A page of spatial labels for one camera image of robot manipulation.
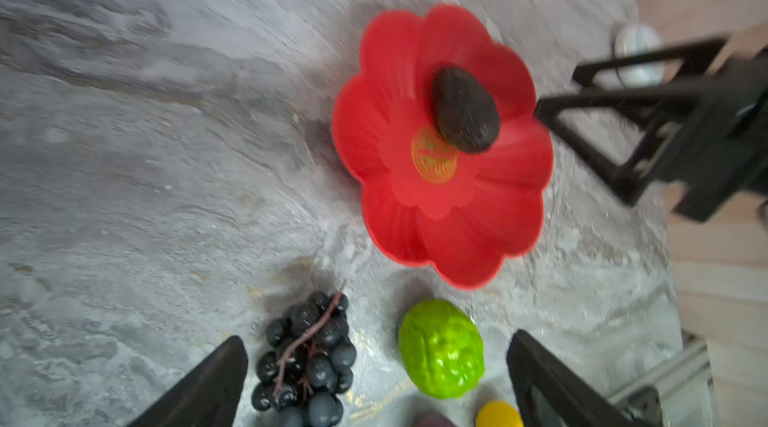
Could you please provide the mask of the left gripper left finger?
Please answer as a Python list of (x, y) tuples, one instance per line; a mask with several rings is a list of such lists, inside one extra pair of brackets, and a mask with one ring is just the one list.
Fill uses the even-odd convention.
[(248, 369), (242, 339), (227, 338), (130, 427), (234, 424)]

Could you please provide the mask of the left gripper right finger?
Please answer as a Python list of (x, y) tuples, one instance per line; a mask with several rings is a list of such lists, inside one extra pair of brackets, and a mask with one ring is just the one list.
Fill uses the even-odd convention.
[(506, 363), (525, 426), (548, 419), (567, 426), (652, 424), (614, 407), (525, 330), (514, 333)]

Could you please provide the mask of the yellow fake lemon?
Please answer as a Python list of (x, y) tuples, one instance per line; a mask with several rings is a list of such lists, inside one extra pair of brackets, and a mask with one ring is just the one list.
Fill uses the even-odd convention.
[(523, 427), (518, 410), (509, 403), (494, 400), (483, 405), (475, 417), (475, 427)]

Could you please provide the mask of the black fake grape bunch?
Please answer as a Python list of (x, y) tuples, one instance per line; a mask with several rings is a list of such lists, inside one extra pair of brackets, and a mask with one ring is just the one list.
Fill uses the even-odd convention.
[(348, 310), (346, 294), (315, 291), (266, 325), (251, 393), (259, 426), (342, 423), (358, 357)]

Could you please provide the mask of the green bumpy fake fruit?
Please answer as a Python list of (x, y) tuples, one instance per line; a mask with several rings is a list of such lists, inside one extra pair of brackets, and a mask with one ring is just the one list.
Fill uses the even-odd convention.
[(436, 399), (464, 396), (485, 373), (478, 328), (446, 300), (427, 299), (406, 313), (398, 331), (398, 350), (413, 384)]

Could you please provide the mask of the purple wrinkled fake fruit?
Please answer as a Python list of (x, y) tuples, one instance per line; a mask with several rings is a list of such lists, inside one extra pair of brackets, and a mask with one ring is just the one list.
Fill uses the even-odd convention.
[(442, 413), (431, 411), (419, 416), (413, 427), (456, 427), (456, 424)]

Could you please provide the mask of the dark fake avocado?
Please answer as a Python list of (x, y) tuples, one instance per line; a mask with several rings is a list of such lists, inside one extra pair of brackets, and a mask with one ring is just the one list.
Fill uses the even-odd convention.
[(490, 149), (501, 130), (501, 117), (487, 89), (469, 71), (441, 69), (431, 85), (433, 117), (443, 139), (466, 154)]

